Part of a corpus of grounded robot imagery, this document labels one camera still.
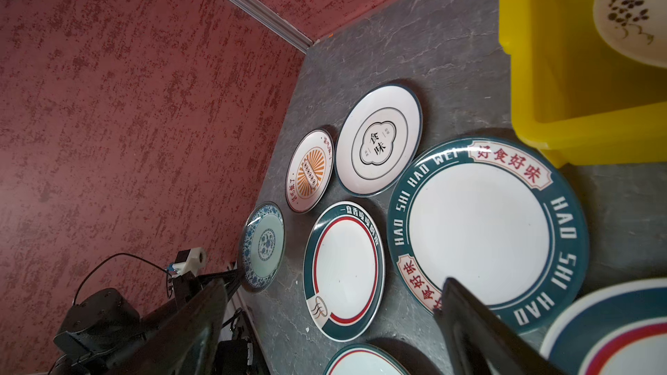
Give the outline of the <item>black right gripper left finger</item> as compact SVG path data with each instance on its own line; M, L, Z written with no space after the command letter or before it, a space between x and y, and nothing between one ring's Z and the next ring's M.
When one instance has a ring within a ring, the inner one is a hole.
M171 300L147 317L124 323L105 358L108 374L209 374L222 328L224 284L215 283L178 311Z

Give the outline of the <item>white plate orange sunburst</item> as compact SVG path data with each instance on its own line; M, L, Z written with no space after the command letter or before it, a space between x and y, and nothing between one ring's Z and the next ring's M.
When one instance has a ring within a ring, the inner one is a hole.
M318 128L299 142L288 165L285 196L296 214L312 210L326 192L334 169L335 146L326 130Z

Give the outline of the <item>blue white porcelain plate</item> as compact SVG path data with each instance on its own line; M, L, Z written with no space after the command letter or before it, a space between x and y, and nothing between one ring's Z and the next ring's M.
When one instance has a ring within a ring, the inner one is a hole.
M273 202L258 206L241 232L238 267L241 284L251 293L267 289L280 269L286 231L282 211Z

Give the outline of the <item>small cream floral plate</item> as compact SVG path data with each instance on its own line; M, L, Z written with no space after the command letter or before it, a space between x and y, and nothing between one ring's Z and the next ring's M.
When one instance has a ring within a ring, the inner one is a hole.
M592 14L599 36L613 50L666 67L666 0L594 0Z

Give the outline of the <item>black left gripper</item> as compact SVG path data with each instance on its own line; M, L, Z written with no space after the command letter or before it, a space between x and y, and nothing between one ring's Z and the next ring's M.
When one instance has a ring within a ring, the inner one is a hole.
M222 312L225 312L230 297L233 296L241 286L243 277L244 272L240 269L233 269L221 273L202 274L199 276L194 276L194 274L189 271L184 275L176 276L171 279L171 287L174 293L175 302L173 309L175 311L180 310L188 302L194 299L198 293L203 291L204 288L215 283L220 283L224 284L226 300L220 302L219 306L222 309Z

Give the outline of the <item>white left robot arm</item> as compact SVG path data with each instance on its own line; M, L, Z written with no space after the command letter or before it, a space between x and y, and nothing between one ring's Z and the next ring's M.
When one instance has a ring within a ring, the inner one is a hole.
M52 374L268 374L248 314L225 310L238 270L173 280L174 297L141 316L115 288L69 309L53 342Z

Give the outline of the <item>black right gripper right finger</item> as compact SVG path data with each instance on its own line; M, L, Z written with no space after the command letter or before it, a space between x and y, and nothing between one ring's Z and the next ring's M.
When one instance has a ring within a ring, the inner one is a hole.
M446 279L434 319L456 374L561 374L455 278Z

